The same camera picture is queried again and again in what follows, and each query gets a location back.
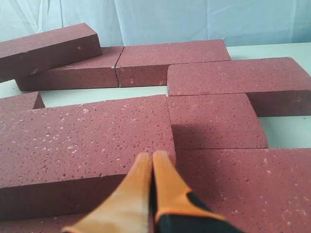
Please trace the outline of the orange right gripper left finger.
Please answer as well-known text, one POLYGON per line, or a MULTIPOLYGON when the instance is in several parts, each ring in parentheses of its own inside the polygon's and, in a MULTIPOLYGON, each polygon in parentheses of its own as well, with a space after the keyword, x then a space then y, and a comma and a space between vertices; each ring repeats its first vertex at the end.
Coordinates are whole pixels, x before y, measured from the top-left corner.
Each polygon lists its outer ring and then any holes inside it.
POLYGON ((63 233, 147 233, 152 180, 151 155, 141 152, 115 191, 63 233))

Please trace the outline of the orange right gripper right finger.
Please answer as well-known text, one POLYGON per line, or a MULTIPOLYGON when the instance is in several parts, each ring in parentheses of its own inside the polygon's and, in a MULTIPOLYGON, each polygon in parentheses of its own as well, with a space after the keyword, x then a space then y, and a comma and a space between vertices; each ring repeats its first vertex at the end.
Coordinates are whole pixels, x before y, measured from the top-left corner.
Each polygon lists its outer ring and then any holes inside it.
POLYGON ((160 233, 221 233, 225 218, 207 208, 175 169, 166 151, 153 153, 160 233))

